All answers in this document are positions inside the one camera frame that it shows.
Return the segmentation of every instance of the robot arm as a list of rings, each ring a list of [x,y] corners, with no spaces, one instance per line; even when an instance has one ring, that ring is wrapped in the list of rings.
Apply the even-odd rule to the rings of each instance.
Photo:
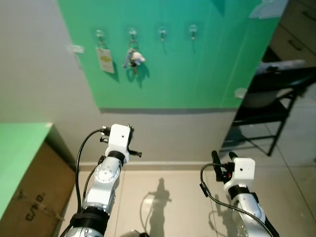
[[[274,237],[278,237],[275,228],[268,221],[258,197],[251,193],[254,180],[255,161],[250,158],[239,158],[233,152],[229,153],[233,162],[224,164],[223,172],[220,166],[214,166],[216,181],[224,183],[224,190],[232,200],[232,205],[259,218]],[[213,163],[221,164],[216,151],[212,152]],[[233,220],[237,226],[239,237],[270,237],[270,234],[249,215],[233,210]]]
[[[142,153],[131,151],[128,146],[132,139],[133,127],[119,124],[105,128],[103,139],[108,143],[105,159],[94,171],[94,183],[83,200],[80,213],[73,215],[71,229],[66,237],[103,237],[112,207],[115,201],[115,190],[119,185],[119,175],[122,166],[128,163],[130,155]]]

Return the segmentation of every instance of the green table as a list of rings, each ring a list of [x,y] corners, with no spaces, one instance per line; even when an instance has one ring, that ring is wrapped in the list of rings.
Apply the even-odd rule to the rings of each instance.
[[[0,123],[0,219],[51,123]]]

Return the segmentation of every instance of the green wall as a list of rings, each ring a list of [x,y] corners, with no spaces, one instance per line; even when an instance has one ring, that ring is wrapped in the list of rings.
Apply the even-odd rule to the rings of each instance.
[[[249,19],[261,0],[59,0],[73,44],[99,108],[236,108],[278,23]],[[189,27],[197,26],[191,40]],[[159,27],[166,28],[164,43]],[[137,31],[146,63],[122,68]],[[95,31],[105,33],[116,73],[100,70]]]

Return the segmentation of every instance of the drawer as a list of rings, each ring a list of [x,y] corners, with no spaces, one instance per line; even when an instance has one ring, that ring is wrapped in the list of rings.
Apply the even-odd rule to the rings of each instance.
[[[281,60],[303,59],[305,67],[316,66],[316,56],[281,26],[275,32],[270,48]]]
[[[316,54],[316,11],[314,9],[292,0],[280,24]]]
[[[306,6],[316,9],[316,0],[298,0],[301,3],[305,4]]]

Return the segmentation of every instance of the paper tag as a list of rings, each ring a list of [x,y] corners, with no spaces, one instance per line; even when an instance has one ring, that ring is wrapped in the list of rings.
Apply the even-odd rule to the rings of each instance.
[[[111,51],[104,48],[96,48],[101,70],[107,73],[115,73]]]

